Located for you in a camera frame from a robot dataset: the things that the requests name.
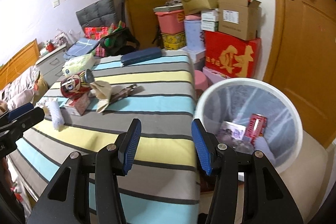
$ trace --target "red cup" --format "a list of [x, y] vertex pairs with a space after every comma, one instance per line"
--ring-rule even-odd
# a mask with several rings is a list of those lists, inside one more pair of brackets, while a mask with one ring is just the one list
[[53, 50], [55, 50], [54, 44], [51, 42], [49, 42], [45, 48], [47, 49], [48, 52], [52, 52]]

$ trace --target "metal screw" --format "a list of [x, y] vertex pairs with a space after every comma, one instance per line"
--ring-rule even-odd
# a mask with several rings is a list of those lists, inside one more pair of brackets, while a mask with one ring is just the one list
[[226, 148], [227, 148], [227, 146], [226, 146], [225, 143], [219, 143], [219, 144], [217, 145], [217, 147], [218, 147], [219, 150], [226, 150]]
[[72, 152], [71, 154], [70, 154], [70, 158], [72, 158], [72, 159], [75, 159], [75, 158], [77, 158], [79, 156], [79, 153], [78, 152]]
[[257, 158], [262, 158], [264, 156], [263, 152], [261, 151], [255, 151], [254, 154]]
[[113, 151], [117, 148], [117, 146], [113, 143], [113, 144], [109, 144], [106, 148], [108, 151]]

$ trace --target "gold chinese character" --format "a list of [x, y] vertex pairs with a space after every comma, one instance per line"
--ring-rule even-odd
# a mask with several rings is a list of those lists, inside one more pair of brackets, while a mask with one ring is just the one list
[[249, 62], [253, 61], [251, 54], [253, 53], [252, 47], [246, 46], [244, 55], [235, 56], [235, 60], [238, 62], [234, 64], [235, 67], [241, 68], [240, 72], [236, 73], [238, 77], [246, 77]]
[[228, 73], [232, 73], [232, 70], [234, 69], [234, 67], [232, 66], [232, 60], [234, 55], [237, 53], [237, 49], [232, 45], [228, 46], [226, 50], [222, 51], [219, 56], [219, 60], [222, 64], [220, 68], [224, 68], [227, 70]]

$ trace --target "beige cloth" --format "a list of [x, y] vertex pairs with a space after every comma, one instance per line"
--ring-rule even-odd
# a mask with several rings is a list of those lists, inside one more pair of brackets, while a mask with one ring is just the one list
[[90, 87], [95, 90], [96, 98], [99, 100], [96, 112], [103, 112], [110, 104], [112, 87], [105, 81], [95, 81], [90, 83]]

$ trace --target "bed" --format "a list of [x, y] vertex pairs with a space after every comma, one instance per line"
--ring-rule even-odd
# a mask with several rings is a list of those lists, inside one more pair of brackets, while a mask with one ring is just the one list
[[[57, 97], [66, 122], [60, 132], [51, 118], [25, 132], [17, 141], [11, 161], [31, 195], [38, 199], [65, 158], [74, 150], [82, 154], [114, 143], [133, 118], [142, 122], [142, 135], [132, 170], [118, 177], [126, 220], [131, 224], [196, 223], [199, 177], [191, 137], [195, 108], [192, 61], [183, 51], [121, 67], [120, 57], [107, 57], [93, 67], [96, 80], [122, 87], [137, 83], [142, 91], [96, 113], [93, 100], [82, 116], [69, 115], [63, 104], [60, 81], [45, 97]], [[91, 223], [95, 217], [95, 177], [90, 175]]]
[[13, 82], [30, 66], [34, 66], [40, 56], [36, 39], [23, 47], [0, 68], [0, 89]]
[[48, 85], [35, 66], [39, 53], [34, 40], [0, 68], [0, 100], [7, 102], [10, 111], [36, 103], [47, 92]]

